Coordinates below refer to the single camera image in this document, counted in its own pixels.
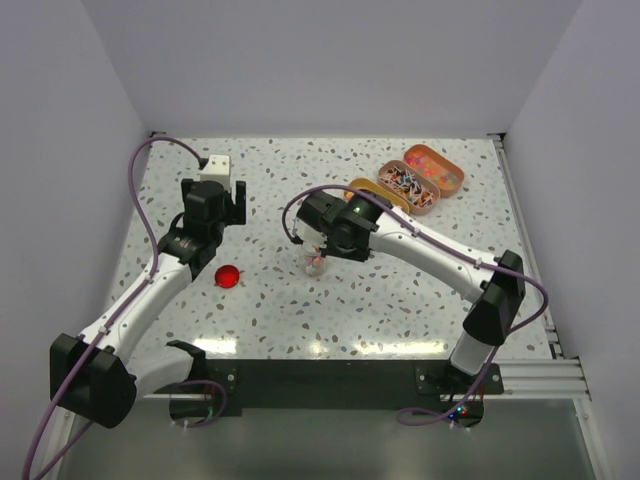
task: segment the colorful candy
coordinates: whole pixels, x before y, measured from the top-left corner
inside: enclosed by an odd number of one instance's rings
[[[417,207],[422,208],[433,204],[433,194],[424,190],[410,172],[393,167],[380,175],[380,180]]]
[[[452,172],[447,171],[442,165],[434,162],[428,155],[420,150],[408,152],[405,161],[410,167],[418,170],[426,178],[437,181],[438,186],[460,183],[460,179]]]

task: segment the gray wall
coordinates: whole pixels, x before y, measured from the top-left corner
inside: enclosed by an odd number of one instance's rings
[[[2,2],[0,65],[0,476],[14,479],[51,341],[104,304],[144,129],[79,0]]]
[[[640,3],[584,0],[507,135],[553,315],[620,478],[640,478]]]
[[[83,0],[147,124],[504,132],[580,0]]]

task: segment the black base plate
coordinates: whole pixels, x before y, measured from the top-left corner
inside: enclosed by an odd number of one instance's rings
[[[207,360],[210,377],[229,393],[225,416],[239,416],[244,408],[399,410],[421,406],[445,411],[448,403],[440,396],[466,393],[473,381],[448,381],[449,368],[447,360]],[[201,393],[202,388],[161,390],[177,391]],[[492,365],[484,393],[503,392],[500,368]]]

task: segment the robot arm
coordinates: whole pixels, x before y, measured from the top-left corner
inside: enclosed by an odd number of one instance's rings
[[[391,208],[388,200],[374,197]],[[297,217],[314,230],[323,233],[326,245],[323,255],[366,261],[371,251],[387,253],[415,265],[456,290],[473,304],[464,320],[464,331],[449,359],[463,377],[473,377],[495,347],[502,345],[524,298],[524,282],[487,269],[480,263],[496,265],[522,273],[522,259],[506,251],[494,258],[462,245],[422,225],[418,225],[399,208],[397,217],[412,225],[412,230],[368,199],[354,195],[346,203],[327,193],[316,191],[300,206]],[[434,247],[417,234],[427,233],[452,252],[477,259],[475,265],[464,262],[452,253]]]
[[[125,365],[155,318],[215,257],[224,229],[245,224],[246,187],[244,182],[236,183],[234,204],[229,176],[228,157],[212,155],[201,171],[200,181],[183,180],[184,214],[176,216],[169,232],[158,242],[153,277],[147,265],[125,294],[79,336],[62,334],[53,342],[49,354],[52,398],[89,347],[88,342],[104,334],[58,405],[112,428],[124,419],[136,397],[184,380],[189,374],[194,353],[179,342],[169,345],[177,348],[167,349],[162,359],[139,366],[135,372]],[[131,300],[131,294],[140,287]],[[123,307],[115,322],[105,327],[107,319]]]

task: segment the terrazzo surface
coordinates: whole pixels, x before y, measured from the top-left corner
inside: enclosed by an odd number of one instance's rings
[[[323,183],[348,184],[359,176],[375,180],[381,165],[401,159],[416,143],[442,153],[466,178],[455,196],[414,218],[471,247],[522,254],[490,140],[182,140],[202,156],[231,156],[232,181],[247,182],[247,225],[225,230],[218,256],[153,322],[132,362],[153,355],[172,339],[193,343],[209,357],[447,358],[469,308],[449,287],[386,255],[366,263],[329,259],[322,276],[309,277],[300,265],[299,247],[287,242],[280,225],[282,208],[296,193]],[[193,157],[178,146],[155,144],[140,199],[158,237],[182,210],[182,178],[197,178]],[[149,255],[149,239],[134,217],[111,301],[136,278]],[[242,276],[235,288],[225,290],[215,285],[214,273],[229,263]],[[538,306],[531,290],[518,321]],[[542,320],[511,335],[498,353],[498,359],[548,358]]]

